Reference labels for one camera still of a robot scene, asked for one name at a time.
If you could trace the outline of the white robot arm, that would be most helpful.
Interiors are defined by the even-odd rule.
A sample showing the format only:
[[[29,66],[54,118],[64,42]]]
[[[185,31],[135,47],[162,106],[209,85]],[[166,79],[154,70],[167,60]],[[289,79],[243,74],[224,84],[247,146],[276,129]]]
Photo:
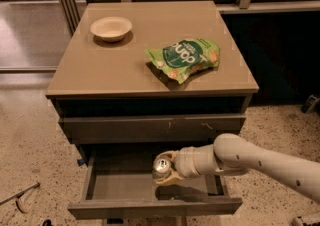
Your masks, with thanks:
[[[170,186],[204,175],[241,175],[249,169],[320,202],[319,163],[261,148],[230,133],[209,145],[160,153],[153,162],[153,179],[159,186]]]

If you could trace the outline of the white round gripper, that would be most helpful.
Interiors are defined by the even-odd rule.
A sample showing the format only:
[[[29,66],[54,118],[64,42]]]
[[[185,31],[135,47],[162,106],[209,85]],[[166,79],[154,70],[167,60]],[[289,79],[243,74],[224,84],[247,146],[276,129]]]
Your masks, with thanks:
[[[194,164],[194,147],[182,148],[179,151],[166,151],[160,158],[167,163],[174,164],[176,171],[164,174],[155,173],[155,183],[159,186],[171,186],[183,178],[196,178],[199,176]]]

